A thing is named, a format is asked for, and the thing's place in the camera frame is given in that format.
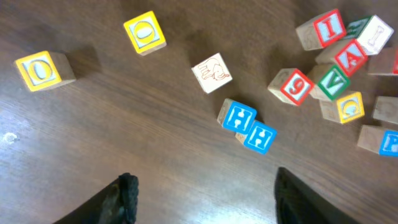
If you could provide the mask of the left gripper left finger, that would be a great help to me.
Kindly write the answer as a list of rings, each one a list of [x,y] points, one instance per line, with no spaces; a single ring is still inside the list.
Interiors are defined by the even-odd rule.
[[[54,224],[135,224],[139,179],[124,173]]]

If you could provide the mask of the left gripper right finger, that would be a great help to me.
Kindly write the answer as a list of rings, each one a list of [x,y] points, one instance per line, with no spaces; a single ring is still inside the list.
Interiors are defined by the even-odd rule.
[[[274,184],[278,224],[359,224],[285,167],[279,167]]]

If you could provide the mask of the green R block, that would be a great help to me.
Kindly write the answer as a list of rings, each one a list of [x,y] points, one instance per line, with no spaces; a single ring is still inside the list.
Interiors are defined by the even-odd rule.
[[[217,90],[233,79],[220,53],[214,54],[192,67],[192,72],[206,94]]]

